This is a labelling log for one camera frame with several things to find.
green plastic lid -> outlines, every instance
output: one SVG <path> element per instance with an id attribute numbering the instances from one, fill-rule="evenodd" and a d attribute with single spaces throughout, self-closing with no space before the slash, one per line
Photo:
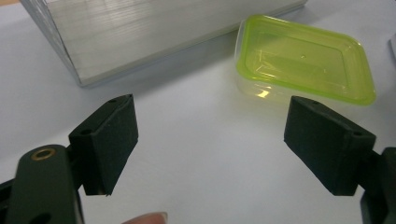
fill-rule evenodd
<path id="1" fill-rule="evenodd" d="M 366 55 L 350 36 L 266 16 L 242 28 L 241 76 L 358 105 L 374 101 Z"/>

clear plastic container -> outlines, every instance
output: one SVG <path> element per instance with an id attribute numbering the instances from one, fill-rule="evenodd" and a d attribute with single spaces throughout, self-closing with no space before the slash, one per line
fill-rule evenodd
<path id="1" fill-rule="evenodd" d="M 363 47 L 347 35 L 255 15 L 241 24 L 235 62 L 245 91 L 258 96 L 283 87 L 356 105 L 375 100 Z"/>

plastic container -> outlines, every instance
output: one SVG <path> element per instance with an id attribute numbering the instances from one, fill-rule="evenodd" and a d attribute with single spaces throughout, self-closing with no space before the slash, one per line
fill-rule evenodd
<path id="1" fill-rule="evenodd" d="M 369 105 L 375 86 L 361 44 L 350 36 L 255 15 L 242 22 L 236 69 L 255 88 L 268 84 Z"/>

white table surface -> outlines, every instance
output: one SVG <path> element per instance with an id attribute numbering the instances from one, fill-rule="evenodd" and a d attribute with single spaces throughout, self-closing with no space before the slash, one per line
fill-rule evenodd
<path id="1" fill-rule="evenodd" d="M 396 32 L 393 0 L 309 0 L 285 19 L 357 38 L 377 99 L 353 118 L 396 147 Z M 111 197 L 81 191 L 86 223 L 121 223 L 166 211 L 169 223 L 361 223 L 359 201 L 333 197 L 283 142 L 287 105 L 238 90 L 236 33 L 159 61 L 129 76 L 82 89 L 21 5 L 0 7 L 0 181 L 25 152 L 68 146 L 67 135 L 113 97 L 133 93 L 139 127 Z"/>

fingernail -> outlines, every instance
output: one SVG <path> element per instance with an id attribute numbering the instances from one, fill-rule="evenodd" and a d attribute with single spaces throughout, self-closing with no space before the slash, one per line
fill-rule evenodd
<path id="1" fill-rule="evenodd" d="M 165 212 L 148 213 L 140 217 L 135 217 L 123 224 L 166 224 L 168 214 Z"/>

